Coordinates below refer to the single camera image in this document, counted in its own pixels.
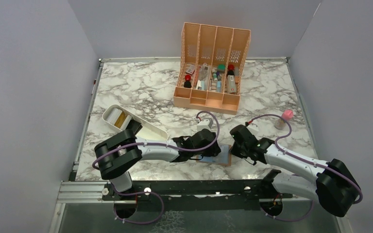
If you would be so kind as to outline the brown leather card holder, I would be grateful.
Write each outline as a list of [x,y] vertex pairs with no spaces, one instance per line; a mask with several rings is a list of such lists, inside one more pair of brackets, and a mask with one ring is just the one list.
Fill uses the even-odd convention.
[[230,149],[232,146],[227,144],[219,144],[219,147],[221,149],[221,152],[217,156],[203,157],[202,159],[199,159],[199,157],[197,156],[197,162],[219,166],[231,166],[232,155],[230,154]]

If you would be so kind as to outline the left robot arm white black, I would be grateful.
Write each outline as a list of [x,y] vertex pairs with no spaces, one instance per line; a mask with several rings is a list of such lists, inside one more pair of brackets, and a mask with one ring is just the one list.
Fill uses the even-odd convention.
[[92,166],[101,178],[115,187],[121,199],[133,194],[133,181],[129,169],[141,160],[160,160],[180,163],[194,156],[215,157],[221,153],[217,133],[208,129],[192,136],[174,137],[167,141],[137,137],[132,130],[124,130],[95,146],[96,160]]

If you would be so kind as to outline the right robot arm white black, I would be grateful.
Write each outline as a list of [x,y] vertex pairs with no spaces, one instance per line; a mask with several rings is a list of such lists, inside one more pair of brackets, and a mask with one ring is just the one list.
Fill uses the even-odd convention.
[[323,209],[337,217],[344,217],[360,199],[361,189],[344,162],[328,162],[303,156],[288,150],[268,138],[256,139],[244,125],[230,131],[234,139],[231,153],[239,158],[250,158],[283,168],[271,172],[261,184],[261,192],[268,198],[276,194],[293,194],[318,202]]

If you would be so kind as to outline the stack of cards in tray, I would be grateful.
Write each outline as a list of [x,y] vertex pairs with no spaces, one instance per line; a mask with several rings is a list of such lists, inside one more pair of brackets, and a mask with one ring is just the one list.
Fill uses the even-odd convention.
[[141,122],[136,120],[134,116],[117,107],[105,112],[103,119],[113,130],[118,132],[132,130],[134,134],[137,134],[143,128]]

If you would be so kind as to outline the pink cap small bottle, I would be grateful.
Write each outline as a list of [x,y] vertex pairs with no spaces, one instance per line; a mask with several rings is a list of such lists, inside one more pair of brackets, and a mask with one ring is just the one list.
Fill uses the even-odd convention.
[[287,126],[287,122],[289,122],[294,116],[292,110],[285,110],[281,117],[278,118],[274,124],[275,128],[278,130],[283,130]]

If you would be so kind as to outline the red black stamp left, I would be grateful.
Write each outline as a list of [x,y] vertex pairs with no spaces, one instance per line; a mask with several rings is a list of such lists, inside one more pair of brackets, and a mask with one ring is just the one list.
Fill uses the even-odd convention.
[[184,88],[191,88],[191,87],[192,87],[192,84],[191,84],[191,75],[187,74],[185,76]]

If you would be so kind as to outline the red black stamp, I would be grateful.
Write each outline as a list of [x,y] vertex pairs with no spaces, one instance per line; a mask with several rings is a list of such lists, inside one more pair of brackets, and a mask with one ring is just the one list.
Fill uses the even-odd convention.
[[192,87],[192,84],[191,84],[191,75],[187,74],[185,76],[184,88],[191,88],[191,87]]
[[233,64],[229,64],[227,67],[227,76],[234,76],[235,75],[235,66]]

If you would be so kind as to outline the red black stamp right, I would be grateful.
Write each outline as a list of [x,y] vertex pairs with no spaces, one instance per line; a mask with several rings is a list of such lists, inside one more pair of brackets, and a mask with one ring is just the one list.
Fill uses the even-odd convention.
[[227,67],[227,76],[234,76],[235,75],[235,66],[233,64],[229,64]]

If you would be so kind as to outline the green cap bottle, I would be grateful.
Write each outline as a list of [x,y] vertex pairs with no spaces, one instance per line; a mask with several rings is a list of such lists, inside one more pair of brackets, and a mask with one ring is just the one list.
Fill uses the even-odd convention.
[[224,73],[225,72],[225,65],[224,64],[219,64],[217,66],[217,72]]

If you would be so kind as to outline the peach desk organizer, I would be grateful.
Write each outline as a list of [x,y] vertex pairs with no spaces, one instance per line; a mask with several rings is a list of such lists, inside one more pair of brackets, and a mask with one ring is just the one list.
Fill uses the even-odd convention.
[[[250,42],[247,29],[184,23],[174,105],[236,115]],[[217,72],[219,64],[225,65],[224,73]],[[229,64],[235,66],[234,76],[227,76]],[[191,75],[191,88],[184,88],[187,74]]]

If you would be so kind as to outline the white plastic tray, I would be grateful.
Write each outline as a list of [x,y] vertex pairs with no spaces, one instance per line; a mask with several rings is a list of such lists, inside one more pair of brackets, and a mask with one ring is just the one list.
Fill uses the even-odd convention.
[[115,132],[132,130],[135,136],[149,140],[168,140],[168,133],[149,123],[147,120],[136,116],[134,113],[114,104],[102,114],[102,120]]

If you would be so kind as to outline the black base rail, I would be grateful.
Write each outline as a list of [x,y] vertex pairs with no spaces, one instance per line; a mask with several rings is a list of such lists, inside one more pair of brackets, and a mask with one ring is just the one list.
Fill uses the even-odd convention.
[[102,200],[119,210],[208,211],[260,210],[260,202],[292,198],[279,194],[264,180],[134,181],[123,194],[110,183],[103,187]]

